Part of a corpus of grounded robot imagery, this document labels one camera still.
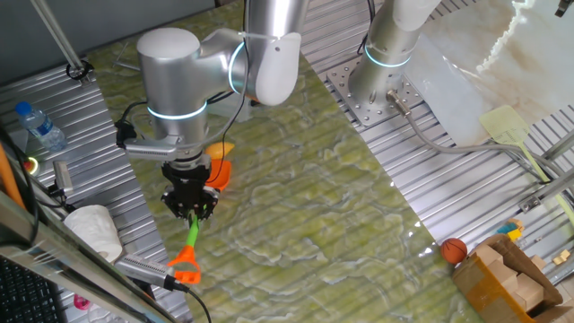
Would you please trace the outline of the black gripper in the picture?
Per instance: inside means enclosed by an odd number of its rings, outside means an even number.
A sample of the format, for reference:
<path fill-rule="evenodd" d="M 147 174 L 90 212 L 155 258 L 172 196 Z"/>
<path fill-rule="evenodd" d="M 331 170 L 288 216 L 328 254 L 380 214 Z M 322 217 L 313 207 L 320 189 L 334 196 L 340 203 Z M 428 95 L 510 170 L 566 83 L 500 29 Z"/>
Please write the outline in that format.
<path fill-rule="evenodd" d="M 177 170 L 169 163 L 164 163 L 161 172 L 170 182 L 161 201 L 176 218 L 187 219 L 187 211 L 196 211 L 199 221 L 210 218 L 219 203 L 220 190 L 205 188 L 211 175 L 208 167 L 200 165 L 192 170 Z"/>

